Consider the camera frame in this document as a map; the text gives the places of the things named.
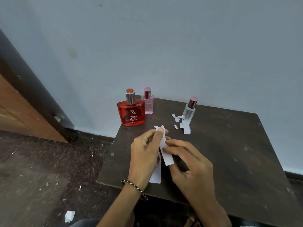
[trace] wooden table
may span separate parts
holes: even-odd
[[[258,115],[197,105],[190,123],[191,134],[185,135],[183,129],[174,128],[177,123],[172,117],[182,115],[185,105],[155,98],[154,113],[146,115],[144,124],[121,125],[97,182],[122,188],[134,138],[156,125],[164,125],[168,136],[191,142],[213,163],[216,197],[229,215],[274,226],[302,226],[302,209]],[[174,159],[183,166],[183,161]],[[187,203],[165,165],[161,184],[149,183],[145,193]]]

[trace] wall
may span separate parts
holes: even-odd
[[[0,29],[74,124],[114,137],[125,89],[257,113],[303,174],[303,0],[0,0]]]

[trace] black and white bangle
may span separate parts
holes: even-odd
[[[134,183],[131,183],[131,182],[128,181],[128,180],[122,180],[121,182],[122,182],[123,184],[127,183],[127,184],[130,184],[131,186],[135,187],[137,190],[140,191],[140,193],[143,195],[143,197],[145,198],[145,200],[146,200],[146,201],[148,200],[148,198],[147,198],[147,196],[145,195],[145,193],[144,193],[142,190],[140,190],[139,187],[137,187]]]

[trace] perfume bottle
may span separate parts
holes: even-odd
[[[126,90],[126,101],[117,104],[123,126],[136,126],[145,122],[144,100],[136,99],[134,90]]]
[[[141,99],[145,102],[145,114],[152,114],[154,108],[154,97],[151,95],[151,89],[149,87],[144,89],[144,95],[141,96]]]
[[[196,104],[198,102],[198,98],[193,96],[190,98],[189,103],[186,104],[183,115],[182,115],[182,122],[190,123],[192,117],[194,116],[194,113],[196,111]]]

